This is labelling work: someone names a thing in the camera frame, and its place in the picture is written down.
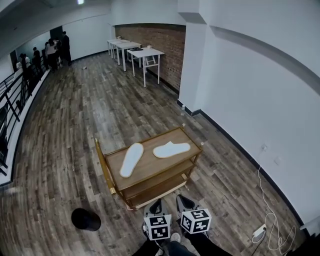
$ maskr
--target white insole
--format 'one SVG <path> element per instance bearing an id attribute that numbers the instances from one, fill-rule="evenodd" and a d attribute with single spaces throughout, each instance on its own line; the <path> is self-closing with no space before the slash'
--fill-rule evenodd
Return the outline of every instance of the white insole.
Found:
<path id="1" fill-rule="evenodd" d="M 173 144 L 169 141 L 165 145 L 155 147 L 153 149 L 153 154 L 157 158 L 169 158 L 189 150 L 190 145 L 188 143 Z"/>
<path id="2" fill-rule="evenodd" d="M 120 175 L 122 177 L 128 178 L 131 176 L 143 152 L 144 146 L 140 143 L 134 143 L 128 148 L 120 169 Z"/>

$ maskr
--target white power cable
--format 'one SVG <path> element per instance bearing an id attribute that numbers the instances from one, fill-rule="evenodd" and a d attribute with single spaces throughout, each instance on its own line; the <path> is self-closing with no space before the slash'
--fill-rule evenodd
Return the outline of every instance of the white power cable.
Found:
<path id="1" fill-rule="evenodd" d="M 266 206 L 267 206 L 267 207 L 269 208 L 269 210 L 271 211 L 271 212 L 269 212 L 269 213 L 265 216 L 265 218 L 264 218 L 264 224 L 265 224 L 265 226 L 267 226 L 267 217 L 268 217 L 268 215 L 273 215 L 273 216 L 274 216 L 274 222 L 273 222 L 272 229 L 271 229 L 271 232 L 270 232 L 270 237 L 269 237 L 269 242 L 268 242 L 268 248 L 269 248 L 269 250 L 271 250 L 271 251 L 277 251 L 277 250 L 279 250 L 280 254 L 281 254 L 281 255 L 284 255 L 284 254 L 286 254 L 286 253 L 291 249 L 291 246 L 292 246 L 292 244 L 294 243 L 294 240 L 295 240 L 295 237 L 296 237 L 296 226 L 294 225 L 294 226 L 291 228 L 289 235 L 287 236 L 286 240 L 282 243 L 282 240 L 283 240 L 283 239 L 282 239 L 282 237 L 280 237 L 280 233 L 279 233 L 278 218 L 277 218 L 275 212 L 270 208 L 269 204 L 267 203 L 267 201 L 266 201 L 266 199 L 265 199 L 265 191 L 264 191 L 264 189 L 262 188 L 262 181 L 261 181 L 261 178 L 260 178 L 260 168 L 261 168 L 260 156 L 261 156 L 261 153 L 262 153 L 262 152 L 260 152 L 260 154 L 259 154 L 259 156 L 258 156 L 258 164 L 259 164 L 258 177 L 259 177 L 259 180 L 260 180 L 260 188 L 261 188 L 261 191 L 262 191 L 263 201 L 265 202 Z M 272 249 L 272 248 L 270 248 L 270 241 L 271 241 L 272 232 L 274 231 L 275 225 L 277 226 L 277 229 L 278 229 L 278 248 Z M 281 247 L 284 246 L 284 244 L 287 242 L 287 240 L 288 240 L 288 238 L 290 237 L 290 234 L 291 234 L 292 231 L 294 231 L 294 236 L 293 236 L 293 239 L 292 239 L 292 242 L 291 242 L 291 244 L 290 244 L 289 249 L 286 250 L 285 252 L 281 252 Z"/>

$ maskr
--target wooden cart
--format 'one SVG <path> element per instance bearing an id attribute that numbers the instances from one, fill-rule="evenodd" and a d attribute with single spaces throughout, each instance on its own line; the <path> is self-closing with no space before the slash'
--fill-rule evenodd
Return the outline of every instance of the wooden cart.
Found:
<path id="1" fill-rule="evenodd" d="M 173 143 L 189 143 L 190 150 L 168 158 L 153 155 L 155 147 Z M 120 169 L 129 146 L 103 155 L 98 139 L 95 146 L 111 194 L 118 193 L 129 208 L 139 209 L 155 199 L 164 197 L 186 184 L 202 152 L 202 146 L 178 127 L 140 141 L 144 151 L 130 177 L 120 176 Z"/>

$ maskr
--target person's arm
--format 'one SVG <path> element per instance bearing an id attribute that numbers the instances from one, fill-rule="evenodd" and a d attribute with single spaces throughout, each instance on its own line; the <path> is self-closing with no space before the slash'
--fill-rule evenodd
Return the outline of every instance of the person's arm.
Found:
<path id="1" fill-rule="evenodd" d="M 228 252 L 216 246 L 203 233 L 190 234 L 186 233 L 185 238 L 189 239 L 193 247 L 200 254 L 200 256 L 214 255 L 214 256 L 232 256 Z"/>

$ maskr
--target brick wall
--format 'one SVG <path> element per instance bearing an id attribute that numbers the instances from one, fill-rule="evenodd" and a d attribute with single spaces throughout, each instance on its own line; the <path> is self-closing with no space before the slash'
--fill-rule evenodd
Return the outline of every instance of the brick wall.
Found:
<path id="1" fill-rule="evenodd" d="M 115 35 L 142 44 L 141 47 L 151 45 L 164 52 L 160 57 L 160 77 L 174 88 L 180 89 L 186 26 L 156 23 L 117 25 Z M 157 68 L 149 67 L 156 74 Z"/>

